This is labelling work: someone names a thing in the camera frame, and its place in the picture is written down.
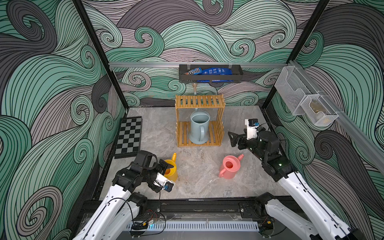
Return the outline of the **small yellow watering can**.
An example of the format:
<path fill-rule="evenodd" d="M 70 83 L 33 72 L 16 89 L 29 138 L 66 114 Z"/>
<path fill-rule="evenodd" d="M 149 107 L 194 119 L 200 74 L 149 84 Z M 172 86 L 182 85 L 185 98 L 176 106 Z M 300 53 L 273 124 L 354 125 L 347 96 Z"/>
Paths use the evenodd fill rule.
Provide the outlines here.
<path fill-rule="evenodd" d="M 177 165 L 176 165 L 176 158 L 177 158 L 177 153 L 174 153 L 171 159 L 165 160 L 165 162 L 169 165 L 172 165 L 173 167 L 170 169 L 166 169 L 165 172 L 165 177 L 172 181 L 175 182 L 178 180 L 178 172 L 177 172 Z"/>

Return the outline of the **wooden slatted two-tier shelf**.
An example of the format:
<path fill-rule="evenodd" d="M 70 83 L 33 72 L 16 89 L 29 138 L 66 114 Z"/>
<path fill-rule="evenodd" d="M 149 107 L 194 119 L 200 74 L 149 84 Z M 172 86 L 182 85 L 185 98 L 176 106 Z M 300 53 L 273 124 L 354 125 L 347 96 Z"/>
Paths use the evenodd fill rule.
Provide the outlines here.
<path fill-rule="evenodd" d="M 189 140 L 189 132 L 191 129 L 191 120 L 181 121 L 180 110 L 192 109 L 195 111 L 196 105 L 193 100 L 194 96 L 176 96 L 175 111 L 177 119 L 177 146 L 178 147 L 194 147 L 197 144 Z M 200 110 L 208 112 L 211 116 L 208 127 L 208 141 L 202 146 L 219 147 L 224 137 L 223 115 L 225 110 L 225 99 L 222 95 L 198 96 L 201 101 L 198 105 Z"/>

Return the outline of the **large pale blue watering can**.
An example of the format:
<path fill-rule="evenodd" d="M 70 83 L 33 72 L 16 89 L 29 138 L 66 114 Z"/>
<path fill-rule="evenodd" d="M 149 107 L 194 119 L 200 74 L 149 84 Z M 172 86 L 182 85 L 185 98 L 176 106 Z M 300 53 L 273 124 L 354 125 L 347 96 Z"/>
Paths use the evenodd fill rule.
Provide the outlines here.
<path fill-rule="evenodd" d="M 208 127 L 211 116 L 208 112 L 198 108 L 201 102 L 197 96 L 197 83 L 193 84 L 194 97 L 193 103 L 196 105 L 195 111 L 190 115 L 191 129 L 189 132 L 189 140 L 197 145 L 205 144 L 208 141 Z"/>

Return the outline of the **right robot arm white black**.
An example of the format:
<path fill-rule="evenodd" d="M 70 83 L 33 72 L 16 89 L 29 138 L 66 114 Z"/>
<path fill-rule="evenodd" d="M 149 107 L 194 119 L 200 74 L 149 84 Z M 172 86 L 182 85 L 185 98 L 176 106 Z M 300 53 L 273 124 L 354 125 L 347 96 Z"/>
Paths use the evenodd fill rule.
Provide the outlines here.
<path fill-rule="evenodd" d="M 351 228 L 308 186 L 291 161 L 280 154 L 280 140 L 275 133 L 261 131 L 257 138 L 228 133 L 232 147 L 247 149 L 261 162 L 264 171 L 281 185 L 304 211 L 307 219 L 289 210 L 277 197 L 265 193 L 258 197 L 260 215 L 268 215 L 290 229 L 302 240 L 364 240 L 361 230 Z"/>

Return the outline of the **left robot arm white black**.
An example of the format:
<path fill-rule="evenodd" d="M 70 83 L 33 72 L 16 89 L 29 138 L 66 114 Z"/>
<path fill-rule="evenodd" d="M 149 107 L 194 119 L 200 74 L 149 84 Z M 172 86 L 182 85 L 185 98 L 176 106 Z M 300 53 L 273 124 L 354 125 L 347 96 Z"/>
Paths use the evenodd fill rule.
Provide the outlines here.
<path fill-rule="evenodd" d="M 116 240 L 137 216 L 146 211 L 148 198 L 135 192 L 141 183 L 147 183 L 156 193 L 172 190 L 174 184 L 165 174 L 174 166 L 162 159 L 156 159 L 150 165 L 156 157 L 150 152 L 139 151 L 128 167 L 116 173 L 107 195 L 75 240 Z"/>

